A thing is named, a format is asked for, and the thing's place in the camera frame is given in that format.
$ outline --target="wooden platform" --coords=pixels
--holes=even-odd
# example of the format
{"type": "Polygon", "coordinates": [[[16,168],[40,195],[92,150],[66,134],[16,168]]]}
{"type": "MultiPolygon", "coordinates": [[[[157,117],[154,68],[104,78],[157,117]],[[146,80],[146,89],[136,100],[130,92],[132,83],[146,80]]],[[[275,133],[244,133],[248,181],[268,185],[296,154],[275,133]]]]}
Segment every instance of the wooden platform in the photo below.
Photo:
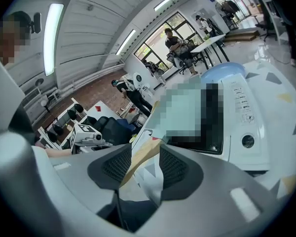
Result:
{"type": "Polygon", "coordinates": [[[228,34],[226,34],[224,42],[252,41],[259,35],[260,33],[257,27],[247,28],[247,29],[237,29],[237,30],[232,30],[228,34]]]}

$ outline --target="blue object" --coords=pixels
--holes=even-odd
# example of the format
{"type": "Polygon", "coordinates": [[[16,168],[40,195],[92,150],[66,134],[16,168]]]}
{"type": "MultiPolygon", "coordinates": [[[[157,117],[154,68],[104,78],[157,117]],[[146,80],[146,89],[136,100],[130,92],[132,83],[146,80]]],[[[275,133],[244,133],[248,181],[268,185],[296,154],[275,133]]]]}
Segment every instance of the blue object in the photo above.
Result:
{"type": "Polygon", "coordinates": [[[202,74],[201,83],[217,83],[223,78],[236,74],[241,74],[245,78],[246,72],[244,66],[235,62],[221,63],[202,74]]]}
{"type": "Polygon", "coordinates": [[[132,132],[136,129],[136,127],[133,124],[129,124],[127,119],[125,118],[119,118],[116,120],[119,124],[121,124],[122,126],[128,128],[129,130],[131,130],[132,132]]]}

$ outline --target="ceiling light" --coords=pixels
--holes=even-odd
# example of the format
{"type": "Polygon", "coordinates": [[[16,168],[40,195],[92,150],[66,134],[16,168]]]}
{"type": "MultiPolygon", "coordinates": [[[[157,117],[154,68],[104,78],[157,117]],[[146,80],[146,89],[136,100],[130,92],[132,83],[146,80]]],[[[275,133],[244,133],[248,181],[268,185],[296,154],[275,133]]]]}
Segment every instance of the ceiling light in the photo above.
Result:
{"type": "Polygon", "coordinates": [[[52,3],[48,11],[44,33],[44,68],[46,76],[54,73],[55,39],[60,15],[63,8],[63,4],[52,3]]]}
{"type": "Polygon", "coordinates": [[[165,5],[168,1],[170,0],[163,0],[160,4],[158,4],[154,10],[157,11],[158,9],[160,9],[163,5],[165,5]]]}
{"type": "Polygon", "coordinates": [[[124,46],[126,45],[126,43],[130,40],[130,38],[134,35],[135,32],[136,31],[134,29],[130,32],[130,34],[127,36],[126,40],[124,40],[123,44],[118,49],[116,55],[119,55],[121,53],[121,51],[124,48],[124,46]]]}

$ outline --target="pixelated area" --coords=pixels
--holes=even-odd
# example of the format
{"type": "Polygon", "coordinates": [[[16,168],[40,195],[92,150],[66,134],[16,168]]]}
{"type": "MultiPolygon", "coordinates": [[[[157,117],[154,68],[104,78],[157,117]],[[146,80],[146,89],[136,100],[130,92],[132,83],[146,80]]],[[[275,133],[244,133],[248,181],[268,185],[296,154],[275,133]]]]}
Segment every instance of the pixelated area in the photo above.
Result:
{"type": "Polygon", "coordinates": [[[167,89],[148,121],[152,136],[183,148],[219,154],[223,141],[223,90],[191,78],[167,89]]]}
{"type": "Polygon", "coordinates": [[[30,25],[26,18],[11,14],[0,21],[0,61],[14,63],[17,53],[30,45],[30,25]]]}

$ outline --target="blue bowl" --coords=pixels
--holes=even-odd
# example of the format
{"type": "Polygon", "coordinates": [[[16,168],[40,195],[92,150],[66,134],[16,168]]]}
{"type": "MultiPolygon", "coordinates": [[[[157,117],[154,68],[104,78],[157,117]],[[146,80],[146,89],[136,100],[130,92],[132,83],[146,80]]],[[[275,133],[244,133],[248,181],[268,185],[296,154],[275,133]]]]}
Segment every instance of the blue bowl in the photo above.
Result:
{"type": "Polygon", "coordinates": [[[201,75],[201,83],[217,83],[221,79],[241,74],[245,78],[245,68],[239,63],[225,62],[218,64],[201,75]]]}

